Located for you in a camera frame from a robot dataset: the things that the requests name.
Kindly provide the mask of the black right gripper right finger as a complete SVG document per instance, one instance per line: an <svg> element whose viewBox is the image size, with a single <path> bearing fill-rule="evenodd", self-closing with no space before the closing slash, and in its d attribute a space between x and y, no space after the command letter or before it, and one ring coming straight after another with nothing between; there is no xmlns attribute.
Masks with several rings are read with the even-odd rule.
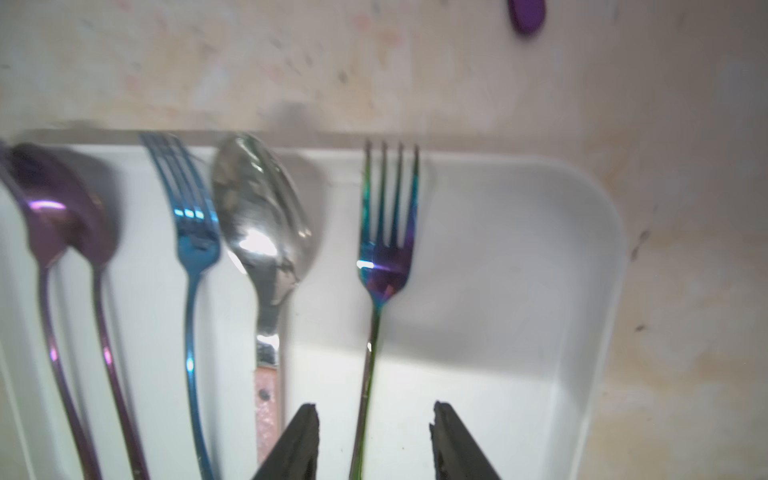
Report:
<svg viewBox="0 0 768 480"><path fill-rule="evenodd" d="M437 480L500 479L449 403L435 403L430 435Z"/></svg>

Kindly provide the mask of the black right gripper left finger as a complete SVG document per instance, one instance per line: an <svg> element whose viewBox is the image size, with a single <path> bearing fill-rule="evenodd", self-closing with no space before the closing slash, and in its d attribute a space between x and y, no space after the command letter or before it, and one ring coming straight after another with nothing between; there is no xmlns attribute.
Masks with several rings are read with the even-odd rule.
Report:
<svg viewBox="0 0 768 480"><path fill-rule="evenodd" d="M314 404L296 412L253 480L315 480L319 450L319 417Z"/></svg>

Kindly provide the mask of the rainbow iridescent fork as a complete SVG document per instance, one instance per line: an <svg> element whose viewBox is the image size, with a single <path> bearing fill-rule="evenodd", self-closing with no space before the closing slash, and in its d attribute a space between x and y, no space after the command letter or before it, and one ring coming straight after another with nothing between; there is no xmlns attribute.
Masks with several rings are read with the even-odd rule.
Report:
<svg viewBox="0 0 768 480"><path fill-rule="evenodd" d="M418 146L415 146L410 196L407 202L408 213L404 241L402 244L399 244L398 227L400 225L399 213L404 164L404 145L399 144L390 240L385 241L384 218L388 148L386 145L383 145L377 226L375 232L371 231L372 149L372 141L367 140L364 147L365 160L361 190L359 254L356 267L361 283L372 300L373 310L369 339L366 343L360 404L349 471L351 479L360 479L363 474L366 423L373 385L381 313L386 302L404 288L409 278L415 246L419 202L420 149Z"/></svg>

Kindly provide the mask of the blue fork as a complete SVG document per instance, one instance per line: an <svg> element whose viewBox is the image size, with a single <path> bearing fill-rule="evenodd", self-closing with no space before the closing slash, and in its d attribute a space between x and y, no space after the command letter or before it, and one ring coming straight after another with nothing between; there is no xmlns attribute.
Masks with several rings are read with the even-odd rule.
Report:
<svg viewBox="0 0 768 480"><path fill-rule="evenodd" d="M214 471L205 444L197 395L194 316L197 289L206 270L221 254L217 214L192 155L181 140L162 132L142 132L171 208L177 234L177 255L188 275L184 314L184 367L191 429L200 476L212 479Z"/></svg>

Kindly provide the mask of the silver spoon pink handle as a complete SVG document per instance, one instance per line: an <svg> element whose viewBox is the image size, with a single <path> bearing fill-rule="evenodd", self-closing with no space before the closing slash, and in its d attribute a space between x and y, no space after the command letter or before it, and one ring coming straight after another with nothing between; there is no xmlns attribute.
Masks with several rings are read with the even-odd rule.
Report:
<svg viewBox="0 0 768 480"><path fill-rule="evenodd" d="M282 162L251 134L235 134L220 144L212 187L225 243L257 297L255 416L257 461L263 464L283 431L281 310L309 270L313 234Z"/></svg>

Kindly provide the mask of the dark purple spoon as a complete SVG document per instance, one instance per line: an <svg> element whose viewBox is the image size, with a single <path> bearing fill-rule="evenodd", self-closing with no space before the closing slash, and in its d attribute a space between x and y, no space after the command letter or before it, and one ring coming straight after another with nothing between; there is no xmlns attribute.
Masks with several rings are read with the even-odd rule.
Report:
<svg viewBox="0 0 768 480"><path fill-rule="evenodd" d="M104 365L110 382L121 430L130 461L132 476L147 479L149 468L140 437L128 411L125 395L118 379L116 353L111 345L102 298L103 277L117 250L100 198L91 194L79 177L51 150L31 143L12 148L14 174L29 191L41 189L36 204L42 211L52 211L55 202L62 205L50 217L69 246L74 247L91 264L93 271L93 308Z"/></svg>

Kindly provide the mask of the dark purple fork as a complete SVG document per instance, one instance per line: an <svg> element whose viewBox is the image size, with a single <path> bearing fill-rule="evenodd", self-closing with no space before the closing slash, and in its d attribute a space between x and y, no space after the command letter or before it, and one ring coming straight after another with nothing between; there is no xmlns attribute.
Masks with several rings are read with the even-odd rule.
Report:
<svg viewBox="0 0 768 480"><path fill-rule="evenodd" d="M20 153L6 144L1 145L1 180L16 201L24 218L27 227L28 247L37 262L37 298L47 356L78 452L83 477L85 479L99 479L101 472L97 455L82 426L67 385L49 305L49 273L53 265L66 251L68 245L55 225L46 218L44 210L49 206L61 210L63 206L47 198L38 200L32 196L31 190L21 182L18 176L19 170L14 166L14 162L20 158Z"/></svg>

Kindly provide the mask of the maroon purple spoon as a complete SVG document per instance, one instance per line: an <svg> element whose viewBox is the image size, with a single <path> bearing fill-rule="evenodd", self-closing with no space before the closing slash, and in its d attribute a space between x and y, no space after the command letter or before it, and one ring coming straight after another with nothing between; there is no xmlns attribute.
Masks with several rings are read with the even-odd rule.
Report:
<svg viewBox="0 0 768 480"><path fill-rule="evenodd" d="M508 0L510 20L520 35L533 35L543 26L546 19L545 0Z"/></svg>

